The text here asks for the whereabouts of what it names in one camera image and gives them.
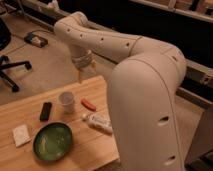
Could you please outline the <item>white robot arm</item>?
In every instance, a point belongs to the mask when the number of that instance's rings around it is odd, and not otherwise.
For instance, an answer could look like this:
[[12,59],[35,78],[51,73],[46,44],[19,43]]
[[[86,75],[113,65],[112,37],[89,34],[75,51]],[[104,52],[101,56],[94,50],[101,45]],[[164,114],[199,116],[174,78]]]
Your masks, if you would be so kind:
[[54,25],[73,63],[93,53],[117,63],[107,81],[107,104],[124,171],[185,171],[175,93],[186,74],[176,46],[140,35],[91,29],[72,13]]

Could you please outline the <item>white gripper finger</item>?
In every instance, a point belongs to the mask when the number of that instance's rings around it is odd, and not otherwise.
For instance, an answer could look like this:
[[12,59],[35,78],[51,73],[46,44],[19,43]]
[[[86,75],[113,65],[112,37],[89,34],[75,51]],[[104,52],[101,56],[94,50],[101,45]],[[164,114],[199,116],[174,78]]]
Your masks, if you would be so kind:
[[82,83],[82,70],[81,69],[77,69],[77,78],[78,78],[78,83]]
[[92,62],[90,64],[90,67],[96,72],[96,63],[95,62]]

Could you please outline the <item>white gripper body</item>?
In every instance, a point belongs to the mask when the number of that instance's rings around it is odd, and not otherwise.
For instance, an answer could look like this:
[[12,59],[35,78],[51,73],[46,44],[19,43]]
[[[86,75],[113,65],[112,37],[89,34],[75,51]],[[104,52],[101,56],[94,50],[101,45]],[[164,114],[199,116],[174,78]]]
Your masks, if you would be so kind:
[[92,51],[88,50],[85,55],[80,57],[72,57],[71,61],[77,69],[85,68],[92,62]]

